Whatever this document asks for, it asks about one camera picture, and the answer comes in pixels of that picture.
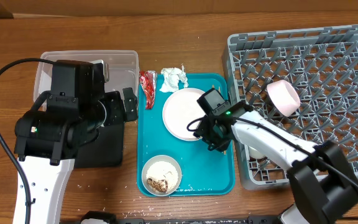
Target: snack wrapper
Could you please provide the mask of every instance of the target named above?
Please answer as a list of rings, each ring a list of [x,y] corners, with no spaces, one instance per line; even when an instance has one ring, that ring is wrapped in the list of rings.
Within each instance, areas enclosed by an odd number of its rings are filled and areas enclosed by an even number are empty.
[[[155,89],[157,87],[157,73],[155,71],[140,71],[139,83],[146,96],[146,109],[150,110],[154,106]]]

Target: wood grain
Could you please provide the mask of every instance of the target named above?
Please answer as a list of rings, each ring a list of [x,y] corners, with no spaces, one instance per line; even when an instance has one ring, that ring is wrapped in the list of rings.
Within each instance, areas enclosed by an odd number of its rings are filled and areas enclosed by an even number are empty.
[[[39,57],[46,51],[122,49],[136,50],[143,70],[159,71],[183,63],[189,73],[223,74],[221,55],[231,34],[348,24],[358,24],[358,12],[0,20],[0,68],[20,58]],[[36,63],[26,63],[0,78],[0,131],[11,149],[14,125],[32,104],[36,69]],[[63,201],[62,220],[76,220],[89,210],[104,209],[119,218],[236,218],[279,214],[293,203],[289,189],[245,190],[239,183],[237,165],[236,186],[227,195],[144,197],[136,186],[136,138],[137,123],[126,124],[121,167],[73,171]],[[16,185],[16,171],[0,146],[0,223],[12,222]],[[348,215],[358,215],[358,206]]]

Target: teal tray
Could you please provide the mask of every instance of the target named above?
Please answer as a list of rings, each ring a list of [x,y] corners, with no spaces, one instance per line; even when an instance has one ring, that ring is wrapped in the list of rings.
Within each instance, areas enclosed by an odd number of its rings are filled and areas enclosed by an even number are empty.
[[[203,91],[221,89],[227,99],[227,85],[218,74],[188,74],[189,88]],[[180,165],[182,180],[176,192],[170,196],[224,195],[229,193],[235,183],[234,157],[232,144],[226,155],[218,151],[208,151],[202,140],[183,141],[171,135],[162,121],[162,108],[172,93],[159,91],[163,76],[157,78],[154,107],[146,110],[146,99],[139,88],[139,119],[137,134],[137,186],[146,196],[153,197],[143,186],[141,174],[144,164],[153,156],[167,155]]]

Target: dish rack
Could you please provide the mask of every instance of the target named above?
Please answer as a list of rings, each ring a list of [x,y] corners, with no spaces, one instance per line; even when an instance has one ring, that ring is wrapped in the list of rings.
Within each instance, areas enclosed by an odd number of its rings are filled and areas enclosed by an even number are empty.
[[[305,140],[337,141],[358,177],[358,25],[233,34],[223,67],[232,104],[246,101]],[[278,80],[290,82],[301,100],[289,117],[277,111],[266,92]],[[251,158],[239,143],[236,153],[246,189],[288,184],[284,170],[269,159]]]

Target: bowl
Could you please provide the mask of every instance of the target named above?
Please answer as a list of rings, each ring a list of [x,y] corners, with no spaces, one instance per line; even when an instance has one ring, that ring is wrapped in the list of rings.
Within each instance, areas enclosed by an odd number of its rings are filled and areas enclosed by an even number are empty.
[[[146,177],[147,171],[150,168],[150,166],[152,164],[154,164],[155,162],[160,162],[160,161],[171,163],[176,168],[176,170],[178,172],[178,182],[177,182],[177,184],[171,190],[169,190],[169,191],[167,191],[165,193],[163,193],[163,192],[155,192],[151,188],[151,186],[147,183],[147,177]],[[179,187],[180,181],[181,181],[181,169],[180,169],[179,163],[176,160],[174,160],[172,157],[170,157],[170,156],[166,156],[166,155],[154,156],[153,158],[149,159],[143,166],[143,169],[142,169],[142,183],[143,183],[144,188],[146,188],[146,190],[148,192],[150,192],[150,194],[152,194],[152,195],[155,195],[155,196],[167,196],[167,195],[170,195],[170,194],[174,193],[176,191],[176,189]]]

